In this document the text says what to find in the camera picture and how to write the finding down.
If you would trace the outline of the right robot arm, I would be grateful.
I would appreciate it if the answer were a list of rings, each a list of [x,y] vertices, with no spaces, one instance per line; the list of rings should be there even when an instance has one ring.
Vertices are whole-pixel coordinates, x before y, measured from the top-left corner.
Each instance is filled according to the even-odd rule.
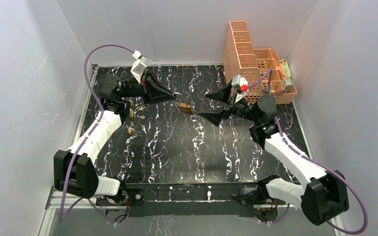
[[[305,217],[317,226],[348,211],[347,187],[341,181],[343,175],[339,171],[331,173],[313,163],[278,128],[277,102],[272,95],[262,95],[254,103],[249,103],[244,98],[247,91],[247,84],[229,83],[205,94],[207,98],[223,102],[224,106],[220,110],[201,112],[200,116],[215,126],[231,115],[252,121],[253,125],[249,128],[252,140],[282,162],[299,182],[295,184],[271,175],[260,180],[255,190],[235,199],[242,204],[248,198],[265,204],[282,200],[301,209]]]

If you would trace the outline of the large long-shackle brass padlock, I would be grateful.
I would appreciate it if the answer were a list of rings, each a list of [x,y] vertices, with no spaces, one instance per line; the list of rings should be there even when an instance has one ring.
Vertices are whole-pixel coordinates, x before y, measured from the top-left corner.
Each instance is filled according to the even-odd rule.
[[[188,114],[190,116],[196,115],[196,112],[194,111],[193,107],[186,101],[186,99],[183,97],[183,95],[179,92],[173,93],[173,95],[176,97],[176,100],[173,102],[173,104],[180,109],[183,113]]]

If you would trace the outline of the medium brass padlock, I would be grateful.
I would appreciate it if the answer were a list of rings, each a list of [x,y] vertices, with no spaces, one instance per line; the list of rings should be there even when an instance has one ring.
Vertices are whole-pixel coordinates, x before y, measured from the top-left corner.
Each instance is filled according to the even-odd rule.
[[[135,110],[130,107],[129,116],[132,121],[136,120]]]

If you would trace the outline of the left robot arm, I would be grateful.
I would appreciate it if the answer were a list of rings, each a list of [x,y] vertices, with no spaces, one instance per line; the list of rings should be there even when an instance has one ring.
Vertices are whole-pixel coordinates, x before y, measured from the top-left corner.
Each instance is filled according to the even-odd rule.
[[[102,75],[98,82],[97,98],[103,107],[88,130],[67,150],[54,155],[54,187],[78,197],[108,196],[116,205],[127,199],[127,191],[114,177],[102,177],[96,173],[97,156],[127,119],[131,102],[139,97],[144,104],[175,101],[176,96],[145,69],[142,79],[134,76],[119,78],[110,73]]]

